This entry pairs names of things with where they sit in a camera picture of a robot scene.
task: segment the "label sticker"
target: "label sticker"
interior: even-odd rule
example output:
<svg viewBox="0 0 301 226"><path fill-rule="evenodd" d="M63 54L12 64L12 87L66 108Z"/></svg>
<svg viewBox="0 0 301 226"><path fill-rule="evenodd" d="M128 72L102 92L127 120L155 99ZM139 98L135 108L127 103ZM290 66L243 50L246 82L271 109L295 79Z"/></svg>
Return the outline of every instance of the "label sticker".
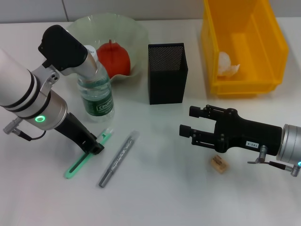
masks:
<svg viewBox="0 0 301 226"><path fill-rule="evenodd" d="M258 143L251 142L251 141L247 141L247 142L246 142L246 146L253 147L253 148L258 148L258 147L259 147L259 144L258 144Z"/></svg>
<svg viewBox="0 0 301 226"><path fill-rule="evenodd" d="M86 111L93 116L103 116L108 114L113 106L112 93L110 92L107 97L97 101L91 101L83 98Z"/></svg>

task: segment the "yellow plastic bin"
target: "yellow plastic bin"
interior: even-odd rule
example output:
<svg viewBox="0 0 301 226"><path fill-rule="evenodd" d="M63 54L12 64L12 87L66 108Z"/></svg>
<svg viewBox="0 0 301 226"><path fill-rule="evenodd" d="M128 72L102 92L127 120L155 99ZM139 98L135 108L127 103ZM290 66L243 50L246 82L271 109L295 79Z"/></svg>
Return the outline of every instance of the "yellow plastic bin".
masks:
<svg viewBox="0 0 301 226"><path fill-rule="evenodd" d="M204 0L201 33L211 93L243 96L267 93L281 84L288 45L268 0ZM240 65L218 76L219 53Z"/></svg>

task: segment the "small wooden block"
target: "small wooden block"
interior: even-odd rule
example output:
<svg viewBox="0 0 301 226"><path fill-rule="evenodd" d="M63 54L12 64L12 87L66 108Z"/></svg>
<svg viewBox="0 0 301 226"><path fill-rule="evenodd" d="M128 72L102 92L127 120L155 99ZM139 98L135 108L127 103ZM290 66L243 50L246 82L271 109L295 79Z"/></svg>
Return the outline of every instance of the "small wooden block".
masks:
<svg viewBox="0 0 301 226"><path fill-rule="evenodd" d="M210 163L219 173L223 173L229 168L229 164L219 155L214 156Z"/></svg>

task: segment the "black mesh pen holder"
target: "black mesh pen holder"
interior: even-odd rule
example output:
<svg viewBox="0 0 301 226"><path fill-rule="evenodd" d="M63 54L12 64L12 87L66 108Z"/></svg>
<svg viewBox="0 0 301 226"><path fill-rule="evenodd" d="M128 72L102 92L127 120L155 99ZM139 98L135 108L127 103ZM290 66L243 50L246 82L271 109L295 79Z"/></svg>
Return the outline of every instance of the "black mesh pen holder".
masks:
<svg viewBox="0 0 301 226"><path fill-rule="evenodd" d="M182 103L187 73L183 43L149 45L150 104Z"/></svg>

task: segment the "white wall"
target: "white wall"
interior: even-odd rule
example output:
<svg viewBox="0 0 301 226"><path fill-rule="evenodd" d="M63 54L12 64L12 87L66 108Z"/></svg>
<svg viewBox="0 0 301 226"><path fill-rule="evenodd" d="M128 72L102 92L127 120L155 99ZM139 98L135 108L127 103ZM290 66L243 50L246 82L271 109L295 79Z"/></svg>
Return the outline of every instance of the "white wall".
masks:
<svg viewBox="0 0 301 226"><path fill-rule="evenodd" d="M301 16L301 0L269 1L276 16ZM194 19L202 11L202 0L0 0L0 23L74 21L102 12L137 20Z"/></svg>
<svg viewBox="0 0 301 226"><path fill-rule="evenodd" d="M0 0L0 23L67 21L62 0Z"/></svg>

